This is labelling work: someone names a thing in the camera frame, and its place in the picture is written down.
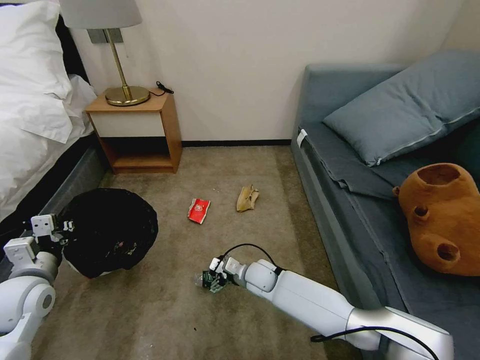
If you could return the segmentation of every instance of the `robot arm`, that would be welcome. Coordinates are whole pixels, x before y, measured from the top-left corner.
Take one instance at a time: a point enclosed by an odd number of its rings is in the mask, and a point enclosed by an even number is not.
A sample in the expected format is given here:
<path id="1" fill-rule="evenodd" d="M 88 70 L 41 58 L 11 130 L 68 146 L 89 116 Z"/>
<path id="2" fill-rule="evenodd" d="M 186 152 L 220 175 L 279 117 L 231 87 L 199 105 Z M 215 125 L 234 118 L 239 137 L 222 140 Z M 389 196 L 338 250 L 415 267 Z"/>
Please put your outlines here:
<path id="1" fill-rule="evenodd" d="M 3 247 L 13 267 L 9 279 L 0 283 L 0 360 L 30 359 L 32 340 L 55 303 L 52 284 L 59 259 L 40 251 L 38 244 L 40 237 L 59 242 L 55 216 L 34 216 L 31 225 L 34 236 L 12 239 Z"/>
<path id="2" fill-rule="evenodd" d="M 26 360 L 43 318 L 52 310 L 55 290 L 47 280 L 21 276 L 0 283 L 1 360 Z"/>
<path id="3" fill-rule="evenodd" d="M 263 259 L 245 265 L 232 257 L 224 257 L 222 260 L 214 258 L 210 270 L 223 279 L 232 277 L 238 285 L 267 299 L 275 307 L 325 337 L 348 330 L 374 327 L 375 330 L 342 334 L 338 338 L 359 349 L 374 351 L 379 349 L 383 335 L 389 339 L 386 354 L 389 360 L 454 358 L 453 339 L 447 331 L 390 307 L 377 310 L 355 308 L 339 292 L 297 273 L 281 270 Z M 430 348 L 436 358 L 415 339 Z"/>

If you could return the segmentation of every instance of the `baseboard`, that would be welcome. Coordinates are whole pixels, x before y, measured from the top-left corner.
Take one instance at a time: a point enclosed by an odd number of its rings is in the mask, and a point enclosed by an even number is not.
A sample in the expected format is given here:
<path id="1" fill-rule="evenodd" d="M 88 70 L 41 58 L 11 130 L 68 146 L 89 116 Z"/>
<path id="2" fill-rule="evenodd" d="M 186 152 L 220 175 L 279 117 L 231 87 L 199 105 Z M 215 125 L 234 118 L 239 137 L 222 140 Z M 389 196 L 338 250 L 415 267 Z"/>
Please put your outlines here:
<path id="1" fill-rule="evenodd" d="M 287 146 L 292 139 L 279 140 L 208 140 L 182 141 L 184 148 L 188 147 L 235 147 L 235 146 Z"/>

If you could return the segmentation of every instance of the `gray sofa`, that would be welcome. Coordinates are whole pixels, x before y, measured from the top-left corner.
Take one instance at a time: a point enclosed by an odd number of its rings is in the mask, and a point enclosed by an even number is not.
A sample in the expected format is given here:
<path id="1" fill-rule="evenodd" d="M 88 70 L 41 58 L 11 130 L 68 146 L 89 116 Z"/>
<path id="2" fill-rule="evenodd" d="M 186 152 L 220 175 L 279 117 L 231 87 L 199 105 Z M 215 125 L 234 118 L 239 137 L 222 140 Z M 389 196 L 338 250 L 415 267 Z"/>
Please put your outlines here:
<path id="1" fill-rule="evenodd" d="M 391 306 L 432 322 L 453 335 L 455 359 L 478 359 L 479 280 L 439 274 L 421 264 L 411 249 L 398 202 L 393 194 L 391 198 L 386 194 L 412 171 L 438 162 L 465 167 L 478 185 L 480 121 L 375 167 L 367 167 L 347 142 L 322 123 L 402 69 L 393 64 L 307 66 L 291 149 L 342 294 L 359 308 Z M 299 147 L 301 129 L 308 135 Z M 358 186 L 346 186 L 343 176 Z M 363 192 L 368 186 L 372 191 Z M 362 355 L 384 358 L 381 351 Z"/>

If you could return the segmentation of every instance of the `bed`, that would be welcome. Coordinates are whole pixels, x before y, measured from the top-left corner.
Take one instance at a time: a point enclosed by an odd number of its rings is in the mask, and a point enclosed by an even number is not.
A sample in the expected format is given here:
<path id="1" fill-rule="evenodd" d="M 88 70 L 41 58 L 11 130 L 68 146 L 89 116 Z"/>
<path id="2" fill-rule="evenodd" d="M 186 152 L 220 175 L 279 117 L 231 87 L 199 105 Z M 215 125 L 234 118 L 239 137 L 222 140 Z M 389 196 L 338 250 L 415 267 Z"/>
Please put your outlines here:
<path id="1" fill-rule="evenodd" d="M 0 12 L 7 9 L 6 5 L 9 4 L 0 3 Z M 71 86 L 66 101 L 68 109 L 65 107 L 71 131 L 64 141 L 55 141 L 8 122 L 0 123 L 1 247 L 22 234 L 22 221 L 37 214 L 59 212 L 75 195 L 96 188 L 106 171 L 98 141 L 83 112 L 95 98 L 95 93 L 87 82 L 79 52 L 61 17 L 55 33 L 61 43 L 62 62 Z M 5 279 L 8 271 L 9 263 L 3 258 L 0 281 Z"/>

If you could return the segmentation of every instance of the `wall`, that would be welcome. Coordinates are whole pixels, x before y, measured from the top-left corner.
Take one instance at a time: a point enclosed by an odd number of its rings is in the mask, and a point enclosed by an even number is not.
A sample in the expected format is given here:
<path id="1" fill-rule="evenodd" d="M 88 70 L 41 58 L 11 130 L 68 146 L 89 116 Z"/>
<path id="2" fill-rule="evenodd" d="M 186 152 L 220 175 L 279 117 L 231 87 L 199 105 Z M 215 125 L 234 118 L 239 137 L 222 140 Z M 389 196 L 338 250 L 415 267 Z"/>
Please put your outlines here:
<path id="1" fill-rule="evenodd" d="M 439 49 L 463 0 L 137 0 L 122 30 L 131 85 L 175 90 L 184 140 L 291 137 L 308 63 L 410 63 Z M 98 92 L 120 79 L 108 45 L 73 30 Z"/>
<path id="2" fill-rule="evenodd" d="M 480 1 L 465 0 L 442 48 L 480 50 L 479 22 Z"/>

